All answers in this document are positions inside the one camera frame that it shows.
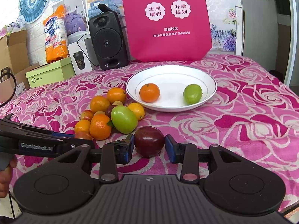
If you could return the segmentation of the person's left hand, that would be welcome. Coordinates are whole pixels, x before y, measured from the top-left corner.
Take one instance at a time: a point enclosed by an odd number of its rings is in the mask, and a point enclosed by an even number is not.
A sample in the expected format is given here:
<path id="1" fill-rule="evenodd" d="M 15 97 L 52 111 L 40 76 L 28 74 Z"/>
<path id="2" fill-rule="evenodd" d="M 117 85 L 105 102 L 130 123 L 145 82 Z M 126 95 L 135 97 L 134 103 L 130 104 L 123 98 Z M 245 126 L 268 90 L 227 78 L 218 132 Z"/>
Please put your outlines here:
<path id="1" fill-rule="evenodd" d="M 9 192 L 9 185 L 12 180 L 12 169 L 17 166 L 17 157 L 14 155 L 5 170 L 0 172 L 0 197 L 5 198 Z"/>

